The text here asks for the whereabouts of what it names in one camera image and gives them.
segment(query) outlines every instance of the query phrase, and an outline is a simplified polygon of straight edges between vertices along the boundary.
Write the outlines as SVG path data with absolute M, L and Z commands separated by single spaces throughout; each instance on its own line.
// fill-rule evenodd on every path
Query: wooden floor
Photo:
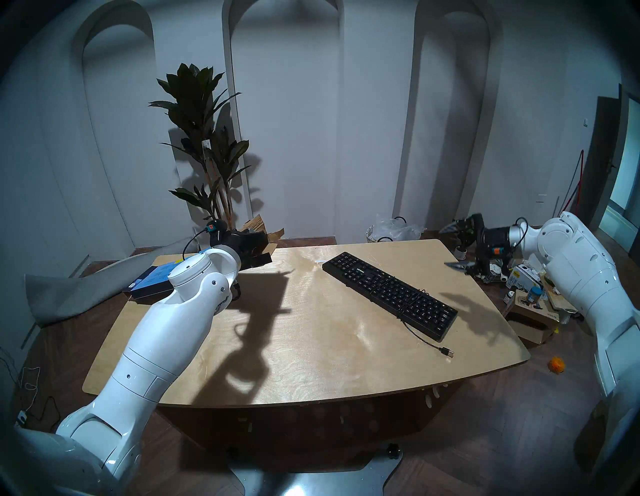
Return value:
M 602 232 L 596 235 L 616 261 L 634 305 L 640 306 L 640 269 L 611 238 Z M 282 244 L 317 242 L 286 240 Z M 481 287 L 502 310 L 506 289 Z M 114 296 L 38 336 L 25 364 L 42 367 L 32 413 L 40 415 L 48 395 L 55 397 L 63 417 L 92 400 L 82 392 L 82 382 L 125 301 L 121 294 Z M 599 400 L 594 350 L 594 339 L 571 321 L 550 342 L 530 349 L 527 363 L 464 382 L 426 428 L 396 440 L 404 458 L 389 479 L 385 495 L 579 491 L 585 476 L 574 460 L 573 443 Z M 566 362 L 566 371 L 559 376 L 546 366 L 554 355 Z M 28 404 L 29 395 L 23 392 L 16 408 L 20 400 Z M 406 398 L 389 398 L 403 410 Z M 29 427 L 48 431 L 54 426 L 57 415 L 52 402 L 46 407 L 42 420 L 31 417 Z M 359 446 L 349 449 L 356 453 Z M 199 448 L 155 413 L 143 434 L 142 465 L 129 494 L 242 495 L 243 487 L 228 470 L 222 453 Z

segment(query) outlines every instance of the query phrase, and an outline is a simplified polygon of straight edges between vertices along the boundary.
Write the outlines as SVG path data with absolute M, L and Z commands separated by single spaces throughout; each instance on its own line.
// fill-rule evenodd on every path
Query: basket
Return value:
M 406 219 L 402 216 L 394 217 L 394 219 L 402 219 L 406 224 Z M 393 241 L 389 236 L 383 236 L 379 239 L 373 239 L 371 236 L 373 235 L 373 226 L 369 226 L 367 229 L 367 243 L 387 243 L 389 241 Z

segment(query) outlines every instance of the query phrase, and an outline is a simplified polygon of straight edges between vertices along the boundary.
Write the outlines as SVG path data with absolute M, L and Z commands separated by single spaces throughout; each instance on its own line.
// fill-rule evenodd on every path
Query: potted succulent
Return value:
M 188 67 L 180 64 L 176 74 L 166 75 L 166 81 L 157 80 L 162 89 L 176 101 L 159 100 L 150 102 L 149 106 L 166 109 L 171 122 L 187 135 L 180 141 L 182 147 L 171 143 L 162 144 L 190 155 L 202 166 L 207 180 L 207 184 L 203 184 L 200 189 L 196 186 L 193 191 L 176 188 L 170 193 L 207 212 L 209 215 L 204 217 L 205 220 L 223 219 L 233 228 L 230 182 L 246 168 L 235 170 L 238 159 L 249 148 L 249 141 L 232 141 L 226 127 L 216 129 L 216 112 L 240 94 L 235 93 L 221 101 L 227 91 L 224 90 L 213 97 L 223 74 L 215 74 L 212 67 L 199 69 L 194 64 Z

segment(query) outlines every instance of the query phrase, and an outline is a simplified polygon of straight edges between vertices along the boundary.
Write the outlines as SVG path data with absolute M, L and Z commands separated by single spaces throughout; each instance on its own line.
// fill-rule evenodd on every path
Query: wooden table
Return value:
M 458 310 L 441 346 L 322 270 L 349 252 Z M 176 256 L 158 257 L 157 263 Z M 291 405 L 419 390 L 520 364 L 529 352 L 478 285 L 444 262 L 438 240 L 281 248 L 239 274 L 240 300 L 216 316 L 198 354 L 161 404 Z M 98 394 L 148 306 L 127 302 L 84 381 Z

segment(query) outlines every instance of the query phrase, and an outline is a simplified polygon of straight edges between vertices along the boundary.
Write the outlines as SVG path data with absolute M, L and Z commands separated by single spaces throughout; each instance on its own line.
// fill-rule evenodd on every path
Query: door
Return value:
M 616 183 L 627 134 L 628 95 L 619 86 L 617 99 L 598 97 L 577 216 L 590 231 L 600 225 Z

